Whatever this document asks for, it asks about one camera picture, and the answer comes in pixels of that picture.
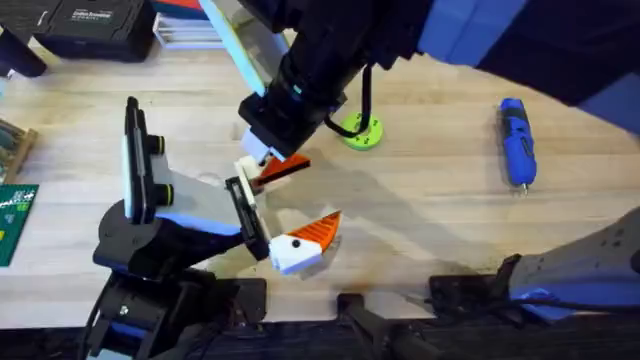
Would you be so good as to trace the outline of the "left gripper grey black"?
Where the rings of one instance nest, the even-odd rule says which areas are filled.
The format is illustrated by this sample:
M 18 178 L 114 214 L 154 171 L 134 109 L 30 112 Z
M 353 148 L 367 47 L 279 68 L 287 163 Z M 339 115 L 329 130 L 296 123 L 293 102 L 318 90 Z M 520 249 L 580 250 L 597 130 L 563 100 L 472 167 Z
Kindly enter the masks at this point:
M 320 262 L 336 238 L 340 210 L 270 241 L 257 212 L 261 167 L 251 156 L 234 162 L 236 175 L 218 184 L 170 168 L 166 156 L 123 157 L 122 199 L 98 228 L 92 260 L 136 279 L 169 279 L 192 266 L 245 246 L 290 275 Z

